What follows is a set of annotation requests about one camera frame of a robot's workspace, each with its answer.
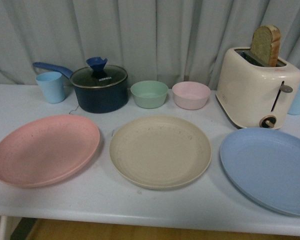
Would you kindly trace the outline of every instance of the curtain fold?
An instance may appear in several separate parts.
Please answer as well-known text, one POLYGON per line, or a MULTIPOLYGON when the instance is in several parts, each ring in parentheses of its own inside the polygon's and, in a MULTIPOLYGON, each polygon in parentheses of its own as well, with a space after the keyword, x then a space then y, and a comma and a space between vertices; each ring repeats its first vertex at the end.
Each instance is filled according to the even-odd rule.
POLYGON ((36 84, 33 62, 86 67, 102 57, 153 80, 218 86, 223 58, 255 29, 281 31, 279 56, 300 69, 300 0, 0 0, 0 84, 36 84))

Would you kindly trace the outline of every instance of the speckled plate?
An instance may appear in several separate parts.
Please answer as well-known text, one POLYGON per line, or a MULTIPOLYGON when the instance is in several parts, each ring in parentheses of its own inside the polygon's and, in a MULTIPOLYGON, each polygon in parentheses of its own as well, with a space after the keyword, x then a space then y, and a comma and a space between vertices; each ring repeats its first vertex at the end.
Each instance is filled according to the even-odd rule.
POLYGON ((148 116, 127 123, 112 137, 109 151, 125 178, 156 190, 191 183, 212 158, 211 143, 203 131, 173 116, 148 116))
POLYGON ((100 140, 86 117, 44 117, 10 133, 0 142, 0 181, 34 188, 61 181, 93 157, 100 140))

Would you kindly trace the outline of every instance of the bowl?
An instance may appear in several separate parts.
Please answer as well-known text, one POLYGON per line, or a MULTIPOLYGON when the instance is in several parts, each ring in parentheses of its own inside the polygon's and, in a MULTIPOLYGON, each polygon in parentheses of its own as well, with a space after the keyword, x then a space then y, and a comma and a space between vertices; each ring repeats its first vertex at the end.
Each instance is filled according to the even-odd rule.
POLYGON ((211 94, 208 86, 195 81, 179 82, 172 87, 172 92, 175 104, 188 110, 203 108, 211 94))
POLYGON ((168 86, 160 81, 147 80, 133 84, 130 91, 136 105, 144 109, 155 109, 165 103, 168 86))

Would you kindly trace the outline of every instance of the table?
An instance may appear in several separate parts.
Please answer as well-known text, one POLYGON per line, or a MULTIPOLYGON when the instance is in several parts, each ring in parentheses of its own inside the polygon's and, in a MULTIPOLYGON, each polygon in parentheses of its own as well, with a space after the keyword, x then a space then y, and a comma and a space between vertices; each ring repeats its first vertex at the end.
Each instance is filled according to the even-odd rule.
MULTIPOLYGON (((137 226, 300 236, 300 217, 259 206, 226 177, 219 156, 223 139, 237 128, 217 102, 215 91, 199 110, 176 106, 169 90, 165 104, 143 109, 129 96, 119 110, 94 114, 83 111, 72 87, 66 99, 47 103, 36 85, 0 84, 0 141, 31 121, 73 114, 94 121, 101 134, 97 153, 75 175, 53 185, 22 189, 0 182, 0 216, 46 218, 137 226), (151 190, 123 178, 109 155, 113 133, 140 117, 170 115, 190 121, 209 137, 212 161, 191 184, 174 190, 151 190)), ((300 115, 288 115, 283 131, 300 138, 300 115)))

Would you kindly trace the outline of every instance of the saucepan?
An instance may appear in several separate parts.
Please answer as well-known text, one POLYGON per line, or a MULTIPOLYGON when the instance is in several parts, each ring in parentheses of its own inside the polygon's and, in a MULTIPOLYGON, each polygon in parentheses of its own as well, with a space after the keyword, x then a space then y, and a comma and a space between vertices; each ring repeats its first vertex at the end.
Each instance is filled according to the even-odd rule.
POLYGON ((106 65, 107 59, 89 58, 88 67, 76 71, 49 64, 34 62, 37 68, 59 72, 74 85, 79 106, 94 114, 109 113, 120 109, 128 102, 128 73, 116 65, 106 65))

